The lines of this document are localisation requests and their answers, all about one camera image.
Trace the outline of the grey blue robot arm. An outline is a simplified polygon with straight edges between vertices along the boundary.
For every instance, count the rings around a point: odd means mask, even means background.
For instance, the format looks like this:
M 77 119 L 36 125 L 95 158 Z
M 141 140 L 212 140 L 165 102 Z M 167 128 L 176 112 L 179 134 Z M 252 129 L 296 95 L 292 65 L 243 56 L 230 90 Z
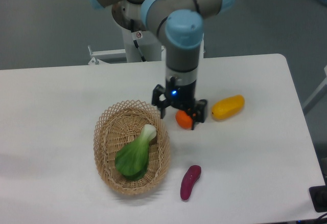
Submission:
M 166 84 L 157 85 L 152 105 L 161 116 L 171 106 L 192 124 L 207 117 L 207 101 L 195 99 L 203 21 L 229 9 L 235 0 L 89 0 L 96 9 L 111 7 L 115 23 L 131 37 L 138 61 L 147 61 L 137 34 L 152 35 L 166 48 Z

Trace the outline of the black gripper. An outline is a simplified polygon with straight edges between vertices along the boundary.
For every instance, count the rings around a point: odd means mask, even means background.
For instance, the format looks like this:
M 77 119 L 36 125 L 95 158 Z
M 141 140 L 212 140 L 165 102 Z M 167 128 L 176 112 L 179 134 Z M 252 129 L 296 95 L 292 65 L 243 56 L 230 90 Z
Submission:
M 166 108 L 186 111 L 192 120 L 191 130 L 197 123 L 204 123 L 207 118 L 207 100 L 195 100 L 196 81 L 187 85 L 177 85 L 175 78 L 166 80 L 166 88 L 157 84 L 152 93 L 151 104 L 160 112 L 160 118 L 166 115 Z

